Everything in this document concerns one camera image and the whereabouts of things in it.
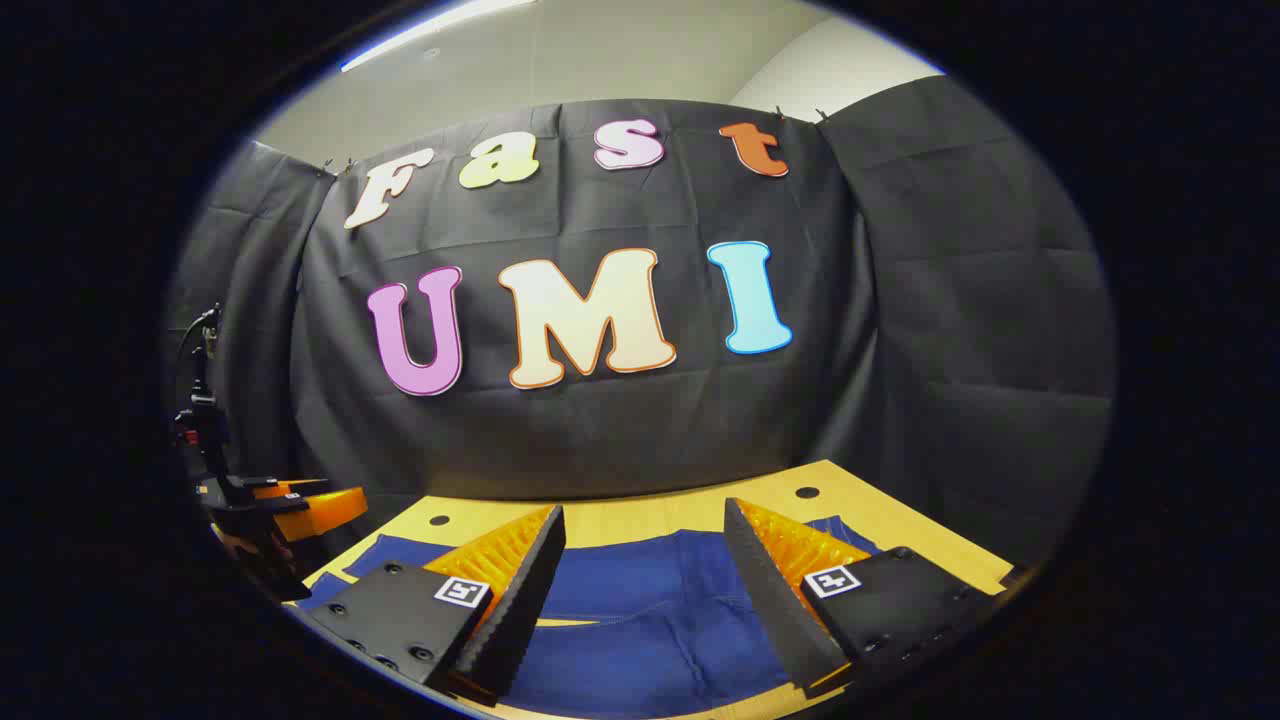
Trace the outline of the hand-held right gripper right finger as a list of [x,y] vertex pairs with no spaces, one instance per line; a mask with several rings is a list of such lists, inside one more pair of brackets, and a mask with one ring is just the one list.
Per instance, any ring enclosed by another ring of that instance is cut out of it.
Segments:
[[723,530],[776,657],[809,697],[901,682],[1004,600],[911,547],[869,553],[744,498],[726,500]]

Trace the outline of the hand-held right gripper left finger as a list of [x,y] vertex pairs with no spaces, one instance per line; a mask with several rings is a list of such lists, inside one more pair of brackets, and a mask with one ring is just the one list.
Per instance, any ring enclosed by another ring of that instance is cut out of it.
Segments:
[[429,562],[374,559],[298,614],[412,683],[493,703],[513,684],[564,547],[564,511],[549,505]]

